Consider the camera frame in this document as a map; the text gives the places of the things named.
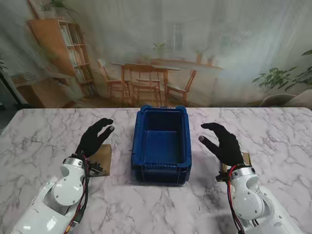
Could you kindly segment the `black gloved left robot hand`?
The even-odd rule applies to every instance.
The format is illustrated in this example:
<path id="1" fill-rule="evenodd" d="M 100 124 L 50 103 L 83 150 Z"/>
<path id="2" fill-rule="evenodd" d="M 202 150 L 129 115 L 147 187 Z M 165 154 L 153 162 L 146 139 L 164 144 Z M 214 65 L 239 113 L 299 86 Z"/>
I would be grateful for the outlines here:
<path id="1" fill-rule="evenodd" d="M 112 119 L 102 118 L 87 129 L 75 151 L 78 159 L 89 158 L 100 149 L 103 142 L 115 129 L 112 125 L 113 122 Z"/>

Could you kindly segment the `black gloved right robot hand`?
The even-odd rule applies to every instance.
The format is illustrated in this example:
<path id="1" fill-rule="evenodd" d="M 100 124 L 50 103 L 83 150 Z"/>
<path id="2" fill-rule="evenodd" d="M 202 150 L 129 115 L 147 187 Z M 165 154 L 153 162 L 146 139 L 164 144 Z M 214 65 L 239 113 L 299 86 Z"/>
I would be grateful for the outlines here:
<path id="1" fill-rule="evenodd" d="M 227 129 L 218 123 L 203 123 L 203 129 L 213 131 L 218 138 L 219 145 L 215 145 L 204 136 L 200 136 L 199 141 L 213 153 L 221 163 L 228 166 L 244 164 L 243 156 L 240 150 L 236 136 L 227 131 Z"/>

